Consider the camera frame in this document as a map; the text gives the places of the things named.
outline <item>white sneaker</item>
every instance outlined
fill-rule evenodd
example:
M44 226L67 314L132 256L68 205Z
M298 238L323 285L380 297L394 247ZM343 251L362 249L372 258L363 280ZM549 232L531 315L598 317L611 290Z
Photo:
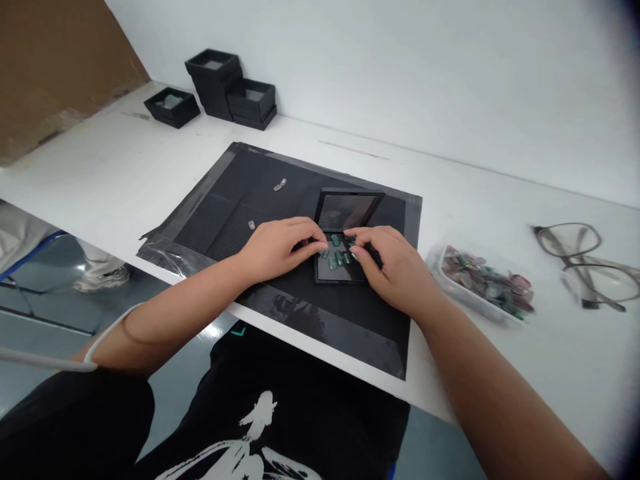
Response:
M105 288L118 288L128 282L130 276L129 270L120 267L104 275L98 275L97 277L87 277L83 275L73 282L73 288L82 293L93 293Z

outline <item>glasses lens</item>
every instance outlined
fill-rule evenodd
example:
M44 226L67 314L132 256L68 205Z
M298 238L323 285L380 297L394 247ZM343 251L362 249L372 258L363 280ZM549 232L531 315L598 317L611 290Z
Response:
M596 231L584 223L566 223L538 232L542 248L556 257L578 255L596 248L600 238Z
M640 295L637 282L624 270L603 265L574 265L566 270L572 285L579 285L579 294L584 299L595 301L626 301ZM598 292L606 298L596 295Z

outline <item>blue chair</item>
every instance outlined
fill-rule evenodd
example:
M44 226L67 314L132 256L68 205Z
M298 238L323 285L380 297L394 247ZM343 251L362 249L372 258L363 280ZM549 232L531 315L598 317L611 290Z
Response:
M14 278L12 278L12 274L14 274L16 272L16 270L18 270L26 262L31 260L36 254L38 254L38 252L44 250L44 248L46 248L46 246L48 246L50 243L54 242L56 239L62 237L63 235L68 235L68 233L65 232L65 231L62 231L62 230L58 230L57 232L52 233L47 238L42 240L38 244L38 246L36 248L34 248L30 253L26 254L23 258L21 258L16 263L14 263L12 266L10 266L10 268L8 268L8 270L6 270L3 273L0 273L0 287L6 288L6 289L11 289L11 290L16 290L20 294L22 299L25 301L25 303L27 304L27 309L29 310L28 313L24 313L24 312L21 312L21 311L18 311L18 310L14 310L14 309L10 309L10 308L6 308L6 307L0 306L0 312L6 313L8 315L11 315L12 317L23 318L23 319L30 320L30 321L33 321L33 322L36 322L36 323L41 323L43 325L48 325L50 327L56 327L56 328L60 328L62 330L66 330L66 331L70 331L70 332L74 332L74 333L79 333L81 335L86 335L88 337L92 337L92 336L95 335L94 331L82 330L82 329L79 329L79 328L76 328L76 327L71 327L69 325L65 325L63 323L58 323L58 322L53 321L53 320L47 320L47 319L44 319L42 317L38 317L33 312L33 308L31 308L31 304L29 303L29 300L27 298L27 294L40 296L40 295L42 295L42 294L44 294L46 292L20 287L18 285L18 283L14 280Z

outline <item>wrist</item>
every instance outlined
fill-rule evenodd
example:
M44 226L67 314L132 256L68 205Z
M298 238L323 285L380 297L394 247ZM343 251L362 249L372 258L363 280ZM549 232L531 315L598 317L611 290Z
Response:
M235 283L242 291L259 282L259 280L255 279L255 269L252 268L251 263L241 253L227 257L220 263L225 264L229 280Z
M431 295L424 296L416 313L411 318L426 335L427 331L436 328L442 321L446 321L451 308L455 308L454 304L438 290Z

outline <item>chair leg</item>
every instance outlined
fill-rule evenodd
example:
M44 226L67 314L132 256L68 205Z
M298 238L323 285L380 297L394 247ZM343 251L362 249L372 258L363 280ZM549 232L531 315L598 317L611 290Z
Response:
M9 290L17 290L16 286L14 284L9 284L9 283L0 283L0 288L6 288ZM24 288L24 287L20 287L20 289L25 292L25 293L30 293L32 295L44 295L46 292L45 291L40 291L40 290L32 290L32 289L28 289L28 288Z
M95 332L90 332L88 330L82 330L76 327L71 327L69 325L65 325L63 323L58 323L56 321L53 320L47 320L44 319L42 317L38 317L36 315L32 315L29 313L24 313L18 310L13 310L10 308L6 308L6 307L0 307L0 312L4 312L7 315L11 315L12 317L18 317L18 318L22 318L25 320L30 320L32 322L36 322L36 323L40 323L42 325L48 325L50 327L55 327L55 328L59 328L61 330L66 330L66 331L70 331L73 333L79 333L80 335L86 335L88 337L92 337L95 335Z
M22 288L20 288L20 285L18 285L18 282L16 282L16 280L14 280L11 277L8 277L7 280L9 280L13 286L15 287L16 290L18 290L18 293L20 294L20 296L22 297L22 300L25 301L25 303L27 304L27 309L29 310L29 316L30 317L34 317L35 313L33 312L33 309L31 308L31 304L29 303L29 300L27 300L27 296L24 294L24 292L22 291Z
M24 313L18 310L14 310L14 309L10 309L10 308L6 308L6 307L0 307L0 311L4 312L8 315L11 315L13 317L18 317L18 318L22 318L25 320L30 320L36 323L41 323L42 325L48 325L50 327L56 327L62 330L66 330L66 331L70 331L70 332L74 332L74 333L79 333L80 335L86 335L88 337L92 337L95 335L95 332L90 332L88 330L82 330L76 327L70 327L69 325L65 325L64 323L58 323L56 321L53 320L47 320L44 319L42 317L38 317L35 312L33 311L33 308L31 308L31 304L29 303L29 300L27 299L27 296L24 294L24 292L34 292L38 295L41 295L44 292L37 292L35 290L30 290L30 289L24 289L21 288L20 285L18 285L18 282L16 282L16 280L14 280L11 277L8 277L7 280L9 280L12 285L7 285L6 283L0 283L0 285L4 285L7 288L13 288L15 290L18 291L18 293L20 294L20 296L22 297L22 300L25 301L25 303L27 304L27 308L29 310L29 313Z

